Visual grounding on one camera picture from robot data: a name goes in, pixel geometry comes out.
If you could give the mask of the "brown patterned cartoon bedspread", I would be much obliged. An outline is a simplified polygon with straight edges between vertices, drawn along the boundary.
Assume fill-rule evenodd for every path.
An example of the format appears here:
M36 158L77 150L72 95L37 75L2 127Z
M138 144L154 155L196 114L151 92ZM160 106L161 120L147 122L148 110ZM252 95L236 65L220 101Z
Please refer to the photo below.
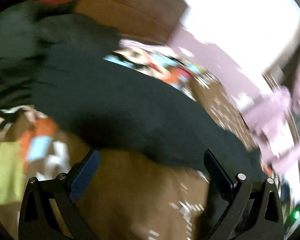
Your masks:
M259 152L240 112L208 70L176 57L168 47L130 40L119 41L117 49L100 57L172 86L202 106L248 152ZM31 176L48 180L68 172L93 149L34 107L33 84L30 104L0 110L12 111L10 130L0 139L0 221L13 238L18 236L26 181ZM182 204L190 206L190 219L203 213L212 198L207 171L155 163L144 154L122 149L98 152L100 166L78 208L100 239L191 237L178 209Z

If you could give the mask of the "dark green jacket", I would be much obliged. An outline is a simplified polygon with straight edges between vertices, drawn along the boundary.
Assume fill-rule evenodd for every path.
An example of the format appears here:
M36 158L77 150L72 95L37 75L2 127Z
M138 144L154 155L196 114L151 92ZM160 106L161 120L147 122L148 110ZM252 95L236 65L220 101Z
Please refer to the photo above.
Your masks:
M120 33L76 13L75 2L28 0L0 13L0 110L30 104L31 85L55 44L106 56Z

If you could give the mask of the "wooden headboard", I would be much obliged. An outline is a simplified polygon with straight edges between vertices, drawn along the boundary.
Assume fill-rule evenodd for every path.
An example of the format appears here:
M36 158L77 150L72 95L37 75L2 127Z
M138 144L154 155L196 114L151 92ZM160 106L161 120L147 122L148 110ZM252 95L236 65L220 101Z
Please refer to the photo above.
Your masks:
M186 8L184 0L79 0L75 10L123 35L165 44Z

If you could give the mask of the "left pink curtain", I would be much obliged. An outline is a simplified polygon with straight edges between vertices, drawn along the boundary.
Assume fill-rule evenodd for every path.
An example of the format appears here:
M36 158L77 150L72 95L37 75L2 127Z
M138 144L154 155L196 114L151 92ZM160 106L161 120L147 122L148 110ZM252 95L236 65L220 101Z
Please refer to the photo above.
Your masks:
M261 150L262 161L270 164L280 176L300 160L300 140L283 155L275 153L270 146L287 122L291 101L289 90L281 86L256 99L254 104L243 112L243 120Z

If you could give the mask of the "black large garment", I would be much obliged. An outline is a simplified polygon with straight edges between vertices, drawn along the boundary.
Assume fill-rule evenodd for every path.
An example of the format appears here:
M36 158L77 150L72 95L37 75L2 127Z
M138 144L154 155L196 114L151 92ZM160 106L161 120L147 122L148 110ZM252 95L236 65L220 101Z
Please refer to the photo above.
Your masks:
M44 51L32 86L34 107L96 150L122 149L168 166L206 172L210 150L228 174L266 175L202 106L164 82L65 45Z

